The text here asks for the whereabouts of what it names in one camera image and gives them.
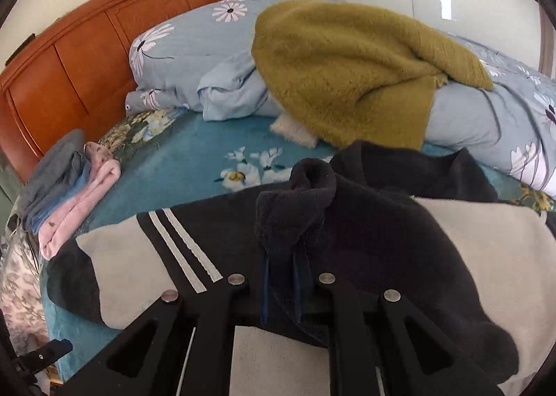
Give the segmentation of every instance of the black and white sweater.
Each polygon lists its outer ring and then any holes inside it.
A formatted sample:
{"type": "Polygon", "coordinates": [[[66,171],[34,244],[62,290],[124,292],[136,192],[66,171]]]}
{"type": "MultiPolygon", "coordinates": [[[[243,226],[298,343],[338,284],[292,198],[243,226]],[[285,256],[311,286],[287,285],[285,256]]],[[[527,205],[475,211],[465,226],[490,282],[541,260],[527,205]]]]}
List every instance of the black and white sweater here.
{"type": "MultiPolygon", "coordinates": [[[[289,183],[81,235],[51,260],[48,295],[124,328],[166,289],[195,295],[229,274],[257,274],[264,250],[271,310],[291,315],[291,254],[303,246],[315,275],[329,271],[376,294],[399,290],[517,395],[556,342],[556,241],[552,214],[496,201],[466,150],[427,157],[356,142],[330,164],[300,161],[289,183]]],[[[314,342],[288,316],[269,329],[314,342]]]]}

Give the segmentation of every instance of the headboard panel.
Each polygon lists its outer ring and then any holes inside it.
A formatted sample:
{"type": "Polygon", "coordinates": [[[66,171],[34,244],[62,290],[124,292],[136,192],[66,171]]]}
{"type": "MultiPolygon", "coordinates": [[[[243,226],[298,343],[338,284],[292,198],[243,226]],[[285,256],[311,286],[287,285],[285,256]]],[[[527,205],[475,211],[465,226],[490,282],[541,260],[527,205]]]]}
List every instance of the headboard panel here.
{"type": "Polygon", "coordinates": [[[0,148],[21,180],[63,135],[98,140],[125,117],[140,33],[221,0],[90,0],[27,45],[0,74],[0,148]]]}

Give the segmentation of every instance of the bed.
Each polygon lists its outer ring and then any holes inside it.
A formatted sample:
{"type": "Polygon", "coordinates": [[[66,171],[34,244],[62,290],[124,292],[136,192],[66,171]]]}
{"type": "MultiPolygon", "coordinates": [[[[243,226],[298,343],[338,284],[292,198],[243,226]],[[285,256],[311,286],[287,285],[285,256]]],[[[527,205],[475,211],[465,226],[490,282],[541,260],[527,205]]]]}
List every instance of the bed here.
{"type": "MultiPolygon", "coordinates": [[[[21,51],[0,75],[0,149],[22,181],[56,141],[75,128],[100,141],[122,163],[122,177],[78,234],[140,211],[186,203],[265,182],[287,180],[303,157],[328,159],[272,135],[272,120],[251,116],[207,123],[185,108],[127,117],[124,100],[137,87],[128,50],[144,31],[183,12],[222,0],[91,0],[59,19],[21,51]],[[238,181],[237,175],[243,175],[238,181]]],[[[423,151],[448,150],[426,144],[423,151]]],[[[502,199],[555,210],[541,192],[483,167],[502,199]]],[[[118,333],[55,306],[41,293],[51,339],[76,347],[58,362],[67,380],[118,333]]]]}

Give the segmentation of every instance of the silver bolt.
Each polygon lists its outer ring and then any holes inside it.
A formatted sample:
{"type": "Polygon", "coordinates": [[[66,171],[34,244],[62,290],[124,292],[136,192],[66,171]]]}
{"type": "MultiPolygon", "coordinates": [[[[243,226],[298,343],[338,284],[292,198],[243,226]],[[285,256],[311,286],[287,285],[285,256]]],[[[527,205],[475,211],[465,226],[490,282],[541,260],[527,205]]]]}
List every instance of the silver bolt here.
{"type": "Polygon", "coordinates": [[[398,302],[401,299],[401,294],[395,289],[388,289],[384,291],[384,298],[388,302],[398,302]]]}
{"type": "Polygon", "coordinates": [[[325,285],[331,285],[336,281],[336,276],[334,274],[330,274],[329,272],[323,272],[319,275],[319,282],[325,285]]]}
{"type": "Polygon", "coordinates": [[[237,287],[238,285],[243,285],[245,282],[245,277],[241,274],[232,274],[228,277],[228,283],[237,287]]]}
{"type": "Polygon", "coordinates": [[[160,296],[160,298],[166,302],[167,304],[171,304],[172,302],[177,301],[177,298],[180,296],[180,293],[178,293],[175,289],[167,289],[166,291],[164,291],[162,293],[162,295],[160,296]]]}

